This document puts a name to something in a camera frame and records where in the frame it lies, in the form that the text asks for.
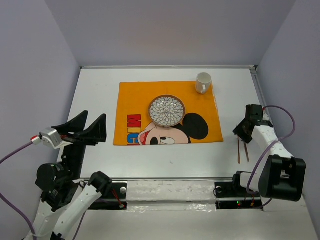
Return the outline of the copper knife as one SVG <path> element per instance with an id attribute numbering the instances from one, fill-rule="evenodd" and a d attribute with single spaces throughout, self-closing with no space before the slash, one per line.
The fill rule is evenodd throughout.
<path id="1" fill-rule="evenodd" d="M 250 162 L 250 157 L 249 157 L 248 147 L 247 147 L 247 144 L 245 142 L 243 143 L 243 145 L 244 145 L 244 151 L 245 151 L 246 159 L 247 159 L 247 162 L 249 163 Z"/>

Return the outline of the copper fork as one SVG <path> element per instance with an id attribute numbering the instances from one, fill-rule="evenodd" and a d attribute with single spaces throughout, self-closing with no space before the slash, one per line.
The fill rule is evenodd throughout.
<path id="1" fill-rule="evenodd" d="M 240 139 L 237 138 L 237 163 L 241 164 L 241 150 L 240 150 Z"/>

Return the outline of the orange cartoon mouse placemat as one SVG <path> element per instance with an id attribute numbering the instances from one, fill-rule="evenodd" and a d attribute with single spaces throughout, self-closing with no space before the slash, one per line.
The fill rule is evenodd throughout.
<path id="1" fill-rule="evenodd" d="M 185 108 L 183 121 L 168 133 L 156 127 L 149 106 L 160 96 L 175 96 Z M 121 82 L 117 100 L 115 146 L 200 144 L 223 142 L 218 106 L 210 86 L 196 91 L 195 81 Z"/>

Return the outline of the white mug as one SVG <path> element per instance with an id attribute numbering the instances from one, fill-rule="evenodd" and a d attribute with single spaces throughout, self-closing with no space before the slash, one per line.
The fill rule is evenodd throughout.
<path id="1" fill-rule="evenodd" d="M 212 77 L 209 73 L 201 72 L 196 77 L 195 89 L 199 94 L 204 95 L 212 84 Z"/>

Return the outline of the floral patterned plate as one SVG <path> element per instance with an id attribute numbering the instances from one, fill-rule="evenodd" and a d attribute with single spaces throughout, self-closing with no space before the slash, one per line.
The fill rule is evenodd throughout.
<path id="1" fill-rule="evenodd" d="M 149 104 L 148 115 L 154 124 L 169 128 L 183 121 L 186 107 L 182 100 L 174 95 L 160 95 Z"/>

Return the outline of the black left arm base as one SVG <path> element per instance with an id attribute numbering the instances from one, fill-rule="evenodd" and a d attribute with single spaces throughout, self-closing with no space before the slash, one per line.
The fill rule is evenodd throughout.
<path id="1" fill-rule="evenodd" d="M 88 209 L 89 210 L 106 210 L 106 211 L 122 211 L 127 209 L 127 189 L 126 181 L 114 181 L 111 190 L 104 193 L 96 200 Z"/>

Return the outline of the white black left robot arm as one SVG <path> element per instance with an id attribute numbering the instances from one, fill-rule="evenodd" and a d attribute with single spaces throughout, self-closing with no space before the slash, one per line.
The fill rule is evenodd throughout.
<path id="1" fill-rule="evenodd" d="M 88 128 L 84 110 L 70 121 L 46 128 L 33 138 L 55 150 L 62 149 L 61 161 L 45 163 L 36 173 L 41 189 L 40 203 L 28 240 L 64 240 L 72 227 L 99 198 L 110 194 L 112 179 L 101 171 L 93 173 L 82 192 L 79 188 L 86 148 L 107 140 L 107 116 L 100 115 Z"/>

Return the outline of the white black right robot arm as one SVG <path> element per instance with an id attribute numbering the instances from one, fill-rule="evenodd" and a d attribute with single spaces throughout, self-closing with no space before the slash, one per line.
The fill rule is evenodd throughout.
<path id="1" fill-rule="evenodd" d="M 111 140 L 87 151 L 80 170 L 82 179 L 103 172 L 112 179 L 192 179 L 233 177 L 230 190 L 269 200 L 297 202 L 302 196 L 306 163 L 293 157 L 281 144 L 272 124 L 263 120 L 264 108 L 247 105 L 245 118 L 219 142 L 209 140 L 209 121 L 197 113 L 162 103 L 148 107 L 149 125 L 142 117 L 128 115 L 124 145 Z M 243 171 L 232 169 L 239 141 L 256 142 L 261 148 L 259 162 L 265 166 L 258 186 L 243 180 Z"/>

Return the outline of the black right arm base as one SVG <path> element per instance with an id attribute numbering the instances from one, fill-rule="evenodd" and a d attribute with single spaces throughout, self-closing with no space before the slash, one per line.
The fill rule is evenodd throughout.
<path id="1" fill-rule="evenodd" d="M 235 186 L 231 181 L 215 182 L 213 195 L 217 210 L 256 209 L 263 205 L 259 194 L 248 194 L 244 187 Z"/>

